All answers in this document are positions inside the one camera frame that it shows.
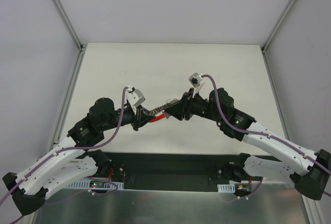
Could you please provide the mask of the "metal key organizer red handle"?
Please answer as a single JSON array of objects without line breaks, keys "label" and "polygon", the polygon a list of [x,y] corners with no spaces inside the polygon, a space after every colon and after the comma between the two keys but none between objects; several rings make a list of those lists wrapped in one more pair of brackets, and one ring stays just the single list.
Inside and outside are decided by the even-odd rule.
[{"label": "metal key organizer red handle", "polygon": [[156,107],[156,108],[149,111],[150,115],[156,116],[156,119],[155,119],[154,122],[160,121],[164,118],[168,119],[167,118],[167,113],[165,113],[164,110],[165,110],[166,107],[168,107],[171,104],[172,104],[172,99],[167,99],[165,104],[163,104],[161,106],[158,106],[158,107]]}]

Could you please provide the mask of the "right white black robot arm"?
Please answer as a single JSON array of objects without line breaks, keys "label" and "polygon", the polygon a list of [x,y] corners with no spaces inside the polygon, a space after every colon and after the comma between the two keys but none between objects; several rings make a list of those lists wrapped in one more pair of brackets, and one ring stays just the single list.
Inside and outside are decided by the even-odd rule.
[{"label": "right white black robot arm", "polygon": [[190,120],[194,115],[216,122],[228,137],[253,145],[276,160],[244,155],[245,161],[230,167],[228,176],[234,181],[248,176],[274,179],[293,186],[313,200],[321,200],[330,177],[330,153],[317,152],[282,139],[257,122],[254,117],[234,107],[234,99],[223,88],[213,90],[203,99],[193,89],[165,108],[174,118]]}]

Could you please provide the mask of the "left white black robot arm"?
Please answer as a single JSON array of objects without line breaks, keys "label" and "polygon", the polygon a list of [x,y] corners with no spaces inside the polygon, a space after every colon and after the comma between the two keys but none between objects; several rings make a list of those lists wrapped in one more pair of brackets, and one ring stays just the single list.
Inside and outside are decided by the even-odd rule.
[{"label": "left white black robot arm", "polygon": [[155,119],[137,98],[122,98],[122,106],[115,109],[109,98],[98,99],[86,117],[77,122],[60,143],[20,173],[7,173],[3,182],[8,192],[1,202],[11,197],[21,215],[29,215],[41,208],[47,199],[69,184],[85,177],[111,177],[114,172],[110,160],[101,150],[104,132],[131,125],[138,130]]}]

